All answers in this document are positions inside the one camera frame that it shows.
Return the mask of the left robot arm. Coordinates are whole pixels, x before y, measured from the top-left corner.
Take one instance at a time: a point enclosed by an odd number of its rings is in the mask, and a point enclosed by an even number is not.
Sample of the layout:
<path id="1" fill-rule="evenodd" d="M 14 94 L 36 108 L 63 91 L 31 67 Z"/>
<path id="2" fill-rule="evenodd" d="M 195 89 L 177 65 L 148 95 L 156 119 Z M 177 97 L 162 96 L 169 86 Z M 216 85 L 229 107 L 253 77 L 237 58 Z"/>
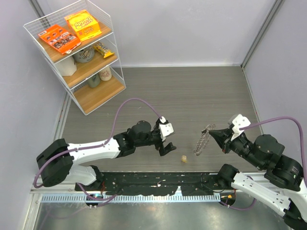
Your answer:
<path id="1" fill-rule="evenodd" d="M 36 162 L 43 187 L 53 187 L 62 182 L 79 183 L 96 191 L 102 186 L 102 175 L 96 166 L 85 163 L 126 157 L 133 154 L 137 147 L 154 146 L 160 156 L 165 156 L 176 147 L 164 142 L 174 134 L 172 124 L 164 117 L 154 126 L 141 120 L 127 131 L 103 141 L 68 144 L 65 139 L 57 139 L 40 153 Z"/>

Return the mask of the metal disc with keyrings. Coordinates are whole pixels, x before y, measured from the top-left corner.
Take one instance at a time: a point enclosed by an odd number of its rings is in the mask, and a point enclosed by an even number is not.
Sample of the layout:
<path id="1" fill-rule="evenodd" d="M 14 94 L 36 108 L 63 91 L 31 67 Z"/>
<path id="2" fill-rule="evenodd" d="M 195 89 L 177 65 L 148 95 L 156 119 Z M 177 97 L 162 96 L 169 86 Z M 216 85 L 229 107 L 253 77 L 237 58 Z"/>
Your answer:
<path id="1" fill-rule="evenodd" d="M 201 136 L 193 151 L 196 156 L 199 156 L 202 153 L 202 150 L 206 147 L 206 145 L 209 142 L 209 138 L 211 137 L 209 131 L 215 128 L 216 128 L 215 124 L 209 124 L 204 128 L 204 130 L 201 131 Z"/>

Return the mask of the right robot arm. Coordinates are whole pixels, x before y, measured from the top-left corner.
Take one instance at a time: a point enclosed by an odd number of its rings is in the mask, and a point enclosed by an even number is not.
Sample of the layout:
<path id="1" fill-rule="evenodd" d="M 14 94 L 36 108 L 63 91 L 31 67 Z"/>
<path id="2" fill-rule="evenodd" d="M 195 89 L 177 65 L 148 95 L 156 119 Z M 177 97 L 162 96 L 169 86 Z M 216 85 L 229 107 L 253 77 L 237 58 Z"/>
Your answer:
<path id="1" fill-rule="evenodd" d="M 293 230 L 307 228 L 307 186 L 299 162 L 283 154 L 284 145 L 271 135 L 260 135 L 254 142 L 244 133 L 233 138 L 231 128 L 211 130 L 209 134 L 223 153 L 234 152 L 263 171 L 267 185 L 253 181 L 230 164 L 224 164 L 217 174 L 217 183 L 247 193 L 282 217 Z"/>

